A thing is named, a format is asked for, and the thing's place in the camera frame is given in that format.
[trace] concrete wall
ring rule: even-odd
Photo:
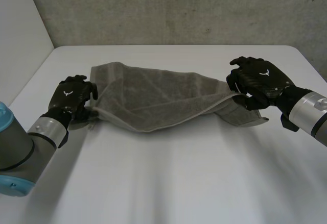
[[[327,0],[34,0],[55,46],[285,44],[327,78]]]
[[[33,0],[0,0],[0,101],[11,104],[52,50]]]

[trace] white logo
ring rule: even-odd
[[[269,70],[267,69],[267,72],[266,72],[266,73],[260,73],[260,72],[259,72],[259,74],[269,76]]]
[[[72,91],[70,93],[66,93],[66,91],[63,92],[66,96],[72,94]]]

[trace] gray wall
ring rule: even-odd
[[[55,47],[286,44],[327,79],[327,0],[34,0]]]

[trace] gray towel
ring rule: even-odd
[[[152,132],[215,113],[234,126],[268,121],[258,111],[237,105],[226,82],[193,72],[129,67],[112,62],[92,67],[90,81],[99,99],[90,106],[99,119],[136,132]]]

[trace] metal cylinder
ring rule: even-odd
[[[0,103],[0,171],[15,168],[33,153],[34,143],[12,112]]]
[[[290,112],[289,120],[299,128],[315,137],[317,123],[327,113],[327,98],[310,92],[303,96]]]

